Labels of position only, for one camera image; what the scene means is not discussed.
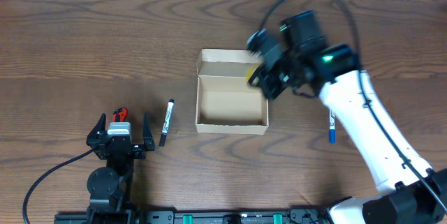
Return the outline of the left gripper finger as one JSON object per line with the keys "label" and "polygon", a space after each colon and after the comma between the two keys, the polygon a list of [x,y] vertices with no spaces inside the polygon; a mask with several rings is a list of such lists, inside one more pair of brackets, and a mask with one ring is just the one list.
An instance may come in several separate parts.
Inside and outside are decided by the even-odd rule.
{"label": "left gripper finger", "polygon": [[142,128],[142,139],[143,139],[145,146],[153,146],[154,145],[154,139],[153,139],[150,127],[149,127],[149,120],[150,120],[149,113],[145,113],[144,119],[143,119],[143,128]]}
{"label": "left gripper finger", "polygon": [[100,139],[100,135],[103,131],[105,131],[105,123],[106,123],[106,114],[103,113],[98,122],[96,123],[95,127],[92,128],[90,133],[87,135],[87,140],[95,140]]}

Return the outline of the yellow tape roll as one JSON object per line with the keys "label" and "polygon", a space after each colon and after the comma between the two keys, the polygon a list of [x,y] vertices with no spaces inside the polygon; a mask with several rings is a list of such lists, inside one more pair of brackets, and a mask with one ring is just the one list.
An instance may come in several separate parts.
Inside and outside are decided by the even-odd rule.
{"label": "yellow tape roll", "polygon": [[259,64],[253,65],[249,67],[246,71],[246,80],[247,84],[252,87],[256,87],[258,85],[258,68]]}

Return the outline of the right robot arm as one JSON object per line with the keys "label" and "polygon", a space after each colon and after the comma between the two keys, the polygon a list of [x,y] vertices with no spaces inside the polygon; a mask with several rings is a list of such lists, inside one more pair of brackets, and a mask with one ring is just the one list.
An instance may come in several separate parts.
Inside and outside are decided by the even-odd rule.
{"label": "right robot arm", "polygon": [[327,223],[438,223],[446,216],[446,171],[434,171],[406,141],[345,44],[329,45],[313,12],[283,20],[283,42],[255,32],[247,49],[262,58],[250,86],[275,99],[302,85],[312,89],[349,134],[373,177],[378,197],[348,197],[325,210]]}

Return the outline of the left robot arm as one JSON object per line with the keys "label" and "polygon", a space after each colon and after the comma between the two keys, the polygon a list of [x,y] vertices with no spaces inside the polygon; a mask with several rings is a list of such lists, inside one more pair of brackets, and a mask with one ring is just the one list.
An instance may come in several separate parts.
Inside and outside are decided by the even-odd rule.
{"label": "left robot arm", "polygon": [[146,214],[131,202],[134,161],[146,158],[155,149],[149,128],[150,115],[145,114],[142,127],[142,144],[132,143],[129,122],[112,122],[106,128],[106,115],[87,135],[86,144],[106,166],[94,170],[88,180],[90,193],[87,223],[140,224]]}

